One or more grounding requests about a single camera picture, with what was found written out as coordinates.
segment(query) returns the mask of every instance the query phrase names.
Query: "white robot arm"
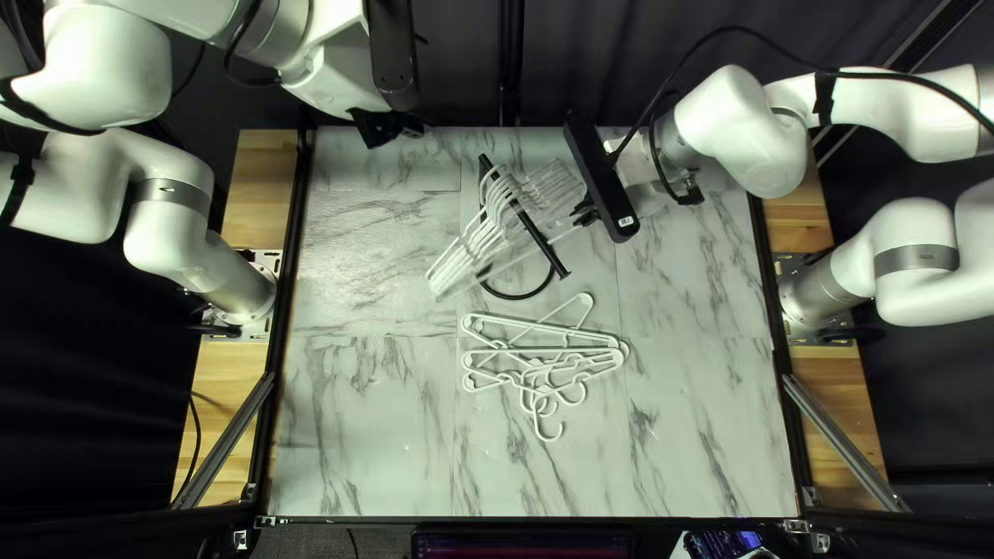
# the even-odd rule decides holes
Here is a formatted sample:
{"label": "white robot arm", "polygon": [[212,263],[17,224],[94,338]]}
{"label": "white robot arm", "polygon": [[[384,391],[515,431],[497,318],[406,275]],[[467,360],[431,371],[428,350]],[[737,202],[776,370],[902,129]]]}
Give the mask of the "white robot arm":
{"label": "white robot arm", "polygon": [[[849,68],[844,72],[887,72]],[[971,65],[921,75],[994,116],[994,77]],[[899,81],[839,79],[830,118],[879,130],[914,160],[940,162],[991,152],[991,134],[947,96]],[[816,111],[815,76],[765,87],[736,66],[719,69],[653,122],[659,161],[692,172],[701,156],[717,159],[762,198],[789,194],[807,164]],[[784,279],[788,320],[817,328],[838,312],[875,298],[884,320],[906,326],[946,324],[994,314],[994,179],[959,197],[955,218],[933,200],[898,200],[853,239],[803,273]]]}
{"label": "white robot arm", "polygon": [[262,320],[275,285],[207,229],[214,174],[202,161],[118,127],[170,101],[169,42],[156,24],[278,70],[315,107],[390,110],[374,84],[363,0],[48,0],[45,65],[28,73],[0,23],[0,118],[50,132],[41,157],[0,153],[3,225],[78,243],[116,229],[128,183],[124,255],[175,281],[230,324]]}
{"label": "white robot arm", "polygon": [[[15,180],[33,174],[30,184]],[[137,188],[124,235],[136,268],[175,281],[230,324],[262,319],[275,284],[207,229],[214,173],[200,159],[124,130],[49,134],[37,160],[0,153],[0,208],[9,225],[76,243],[117,228],[128,183]]]}
{"label": "white robot arm", "polygon": [[221,48],[238,38],[237,54],[335,116],[390,110],[373,80],[362,0],[48,0],[45,66],[25,76],[16,50],[0,53],[0,118],[72,133],[155,118],[172,88],[156,24]]}
{"label": "white robot arm", "polygon": [[[847,73],[888,72],[845,68]],[[921,75],[994,116],[994,76],[964,65]],[[659,159],[671,172],[717,159],[746,190],[778,198],[800,184],[807,165],[807,129],[823,124],[815,111],[815,75],[762,86],[738,66],[707,77],[651,125]],[[994,137],[948,97],[899,81],[839,79],[831,122],[879,130],[916,161],[936,163],[983,155]]]}

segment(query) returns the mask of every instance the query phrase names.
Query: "wooden board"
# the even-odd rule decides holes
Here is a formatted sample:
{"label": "wooden board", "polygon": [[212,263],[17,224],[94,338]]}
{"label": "wooden board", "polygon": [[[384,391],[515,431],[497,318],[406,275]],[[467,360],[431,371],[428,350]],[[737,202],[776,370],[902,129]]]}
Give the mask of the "wooden board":
{"label": "wooden board", "polygon": [[[296,164],[293,130],[243,130],[235,156],[232,186],[221,234],[236,249],[281,249],[289,215]],[[265,367],[266,343],[200,344],[194,372],[194,403],[201,423],[199,466],[249,395]],[[249,479],[255,421],[218,472],[201,506],[238,500]],[[196,443],[193,416],[187,412],[183,446],[176,466],[173,496],[186,477]]]}
{"label": "wooden board", "polygon": [[[834,245],[821,182],[813,166],[789,196],[763,200],[770,249],[779,253],[815,253]],[[884,458],[859,349],[791,347],[794,374],[808,387],[853,443],[883,474]],[[804,438],[815,487],[824,504],[840,508],[881,509],[856,481],[838,453],[807,419]]]}

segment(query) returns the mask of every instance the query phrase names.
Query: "black cord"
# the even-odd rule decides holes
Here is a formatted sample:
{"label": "black cord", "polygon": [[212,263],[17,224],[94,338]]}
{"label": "black cord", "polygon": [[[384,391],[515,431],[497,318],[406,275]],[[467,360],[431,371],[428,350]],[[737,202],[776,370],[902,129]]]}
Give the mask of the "black cord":
{"label": "black cord", "polygon": [[279,76],[276,76],[275,78],[248,80],[232,74],[232,56],[235,55],[235,49],[242,41],[242,36],[249,30],[249,25],[251,25],[252,20],[255,19],[255,14],[258,13],[258,9],[261,5],[262,0],[254,0],[254,2],[248,6],[246,16],[242,19],[242,25],[235,30],[235,34],[232,35],[232,41],[225,49],[225,57],[223,61],[225,76],[234,84],[242,86],[243,88],[268,88],[269,86],[275,86],[280,83]]}
{"label": "black cord", "polygon": [[355,559],[359,559],[359,546],[356,545],[356,538],[352,535],[352,528],[345,528],[345,533],[349,534],[349,539],[352,540],[352,552],[356,555]]}
{"label": "black cord", "polygon": [[197,58],[193,61],[193,67],[190,68],[190,72],[187,74],[187,77],[183,80],[183,82],[173,89],[173,94],[170,96],[170,99],[176,98],[176,95],[182,93],[186,86],[190,84],[193,80],[193,75],[196,74],[197,70],[200,68],[200,63],[204,61],[204,53],[206,51],[207,43],[202,42],[200,44],[200,50],[197,51]]}
{"label": "black cord", "polygon": [[186,324],[185,329],[201,334],[217,334],[237,338],[242,335],[242,329],[237,326],[224,326],[221,324]]}
{"label": "black cord", "polygon": [[555,275],[556,275],[556,269],[553,268],[552,266],[549,266],[549,273],[546,275],[546,278],[542,281],[542,284],[532,289],[531,291],[528,291],[527,293],[522,293],[520,295],[498,291],[497,289],[490,286],[490,283],[487,283],[486,279],[480,280],[480,286],[483,287],[483,289],[486,292],[498,298],[502,298],[505,300],[525,300],[525,299],[530,299],[535,295],[541,293],[543,289],[549,286],[549,283],[552,283],[553,277]]}
{"label": "black cord", "polygon": [[642,110],[642,113],[639,114],[638,119],[635,121],[635,123],[632,124],[632,127],[628,130],[628,133],[625,135],[624,140],[622,140],[621,143],[618,145],[618,147],[608,155],[608,157],[610,158],[610,161],[612,163],[617,161],[618,155],[620,155],[621,150],[624,149],[626,145],[628,145],[628,142],[631,141],[632,136],[635,135],[635,132],[638,131],[638,128],[642,126],[642,123],[645,121],[646,117],[648,117],[650,115],[650,113],[652,113],[652,111],[655,108],[656,104],[659,102],[659,100],[662,98],[664,92],[666,91],[666,88],[670,85],[670,82],[673,80],[673,77],[676,76],[677,72],[679,72],[681,68],[683,68],[684,64],[687,63],[687,61],[690,59],[690,57],[692,57],[694,55],[694,53],[696,53],[698,51],[698,49],[700,49],[702,46],[704,46],[706,43],[708,43],[709,41],[711,41],[715,37],[718,37],[719,35],[724,35],[726,33],[731,33],[731,32],[738,32],[738,33],[744,33],[746,35],[749,35],[749,36],[751,36],[751,37],[759,40],[760,42],[764,43],[768,47],[771,47],[772,49],[774,49],[780,55],[786,57],[787,59],[789,59],[789,60],[791,60],[791,61],[793,61],[793,62],[795,62],[795,63],[797,63],[797,64],[799,64],[801,66],[805,66],[807,68],[811,68],[811,69],[823,72],[823,73],[825,73],[825,74],[827,74],[829,76],[834,76],[837,79],[848,79],[848,80],[892,80],[892,81],[896,81],[896,82],[908,82],[910,84],[917,84],[919,86],[923,86],[925,88],[929,88],[929,89],[931,89],[931,90],[933,90],[935,92],[938,92],[938,93],[941,93],[942,95],[945,95],[947,98],[949,98],[950,100],[952,100],[953,102],[955,102],[956,104],[958,104],[960,107],[963,108],[963,110],[965,110],[966,112],[968,112],[970,114],[970,116],[976,118],[976,120],[982,126],[984,126],[985,128],[987,128],[987,130],[989,132],[991,132],[992,134],[994,134],[994,122],[991,122],[991,120],[989,118],[987,118],[986,116],[984,116],[984,114],[982,112],[980,112],[975,106],[973,106],[972,104],[970,104],[969,101],[967,101],[966,99],[964,99],[963,97],[961,97],[957,93],[952,92],[949,89],[947,89],[947,88],[945,88],[945,87],[943,87],[943,86],[941,86],[941,85],[939,85],[939,84],[937,84],[935,82],[932,82],[930,80],[926,80],[924,78],[920,78],[918,76],[911,76],[911,75],[908,75],[908,74],[883,73],[883,72],[867,72],[867,73],[863,73],[863,72],[839,72],[838,70],[835,70],[835,69],[823,68],[823,67],[821,67],[821,66],[819,66],[817,64],[814,64],[812,62],[806,61],[806,60],[798,57],[797,55],[794,55],[793,53],[790,53],[789,51],[787,51],[783,47],[781,47],[781,46],[777,45],[776,43],[774,43],[771,39],[768,39],[765,35],[759,33],[758,31],[754,31],[754,30],[752,30],[752,29],[750,29],[748,27],[743,27],[741,25],[730,25],[730,26],[725,26],[725,27],[719,27],[718,29],[712,31],[711,33],[708,33],[707,35],[705,35],[704,37],[702,37],[701,39],[699,39],[697,41],[697,43],[694,43],[694,46],[692,46],[690,48],[690,50],[687,51],[684,54],[684,56],[680,59],[680,62],[677,64],[677,67],[673,70],[673,72],[670,72],[669,75],[666,76],[666,79],[663,80],[663,83],[659,86],[659,89],[656,90],[656,94],[652,97],[652,100],[645,106],[645,108]]}
{"label": "black cord", "polygon": [[197,443],[193,447],[193,457],[190,459],[190,469],[187,470],[187,476],[183,479],[183,484],[180,485],[180,489],[176,491],[176,496],[179,497],[183,489],[186,488],[187,484],[190,483],[190,478],[193,477],[193,470],[197,468],[197,458],[200,456],[200,416],[197,415],[197,406],[193,403],[193,395],[190,395],[190,412],[193,414],[193,425],[197,429]]}
{"label": "black cord", "polygon": [[17,41],[17,46],[21,50],[21,56],[24,57],[24,62],[29,72],[37,72],[45,64],[42,63],[42,58],[38,56],[35,46],[31,44],[31,40],[28,38],[28,30],[24,27],[24,20],[21,19],[21,10],[17,6],[17,3],[20,1],[6,0],[3,3],[3,13],[7,16],[7,23],[10,24],[11,31],[14,32],[14,40]]}
{"label": "black cord", "polygon": [[[669,95],[680,94],[675,90],[669,90],[659,96],[659,101],[662,102],[664,98]],[[663,188],[666,189],[666,193],[670,195],[670,198],[676,201],[677,204],[681,206],[696,206],[701,202],[704,202],[704,195],[701,194],[701,189],[697,186],[692,186],[687,189],[687,194],[680,196],[673,191],[673,187],[670,186],[670,181],[666,180],[666,174],[663,172],[663,166],[659,163],[659,155],[656,153],[656,132],[653,129],[652,122],[656,119],[656,107],[652,107],[649,111],[649,153],[652,157],[652,164],[656,167],[656,175],[659,176],[659,182],[663,184]]]}

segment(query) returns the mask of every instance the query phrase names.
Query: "metal bracket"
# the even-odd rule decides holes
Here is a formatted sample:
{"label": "metal bracket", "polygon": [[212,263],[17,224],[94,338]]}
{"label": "metal bracket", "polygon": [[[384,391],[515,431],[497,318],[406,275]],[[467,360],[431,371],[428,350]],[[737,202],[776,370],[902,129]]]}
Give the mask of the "metal bracket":
{"label": "metal bracket", "polygon": [[814,485],[804,485],[801,487],[801,501],[806,507],[821,505],[821,494]]}
{"label": "metal bracket", "polygon": [[812,553],[828,553],[828,548],[832,545],[832,538],[828,534],[812,532],[811,524],[803,518],[784,518],[782,526],[783,531],[788,534],[806,537]]}
{"label": "metal bracket", "polygon": [[803,518],[784,518],[783,531],[788,534],[807,534],[811,531],[811,525]]}
{"label": "metal bracket", "polygon": [[[279,278],[283,263],[282,250],[248,249],[248,251],[251,253],[249,261],[257,270],[273,281]],[[211,307],[204,311],[201,323],[228,325],[225,322],[225,318],[226,316],[221,314],[219,310]],[[267,343],[269,341],[270,330],[272,330],[272,309],[258,320],[243,325],[242,335],[237,338],[229,338],[221,334],[205,334],[204,341]]]}
{"label": "metal bracket", "polygon": [[255,528],[275,528],[276,526],[288,523],[289,520],[286,518],[280,518],[279,516],[263,515],[255,518]]}
{"label": "metal bracket", "polygon": [[811,542],[811,553],[828,553],[828,548],[832,545],[832,538],[828,534],[809,534]]}
{"label": "metal bracket", "polygon": [[[799,274],[805,266],[805,256],[804,253],[773,253],[773,270],[776,272],[777,280],[781,276]],[[853,315],[848,310],[845,310],[830,318],[829,323],[832,328],[851,328],[853,325]],[[818,330],[819,328],[809,328],[793,320],[788,320],[786,316],[783,317],[783,331],[787,334],[788,345],[818,345],[823,347],[849,347],[853,345],[853,340],[851,339],[818,341]]]}
{"label": "metal bracket", "polygon": [[255,487],[256,484],[252,482],[246,483],[246,486],[242,488],[242,501],[253,502],[255,501]]}
{"label": "metal bracket", "polygon": [[232,544],[235,546],[236,551],[249,551],[249,531],[236,530],[232,534]]}

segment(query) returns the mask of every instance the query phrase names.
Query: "marble table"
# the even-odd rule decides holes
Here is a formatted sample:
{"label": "marble table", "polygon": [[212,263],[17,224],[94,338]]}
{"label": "marble table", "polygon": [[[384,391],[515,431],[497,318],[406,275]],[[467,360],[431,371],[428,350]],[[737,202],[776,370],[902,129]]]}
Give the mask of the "marble table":
{"label": "marble table", "polygon": [[[323,516],[797,514],[746,193],[668,203],[623,245],[600,224],[556,245],[573,274],[527,301],[478,286],[441,302],[427,267],[477,211],[477,156],[577,174],[559,128],[444,128],[367,150],[318,132],[268,512]],[[534,256],[496,278],[521,292]],[[543,443],[508,388],[468,395],[469,311],[538,318],[581,291],[584,327],[633,351]]]}

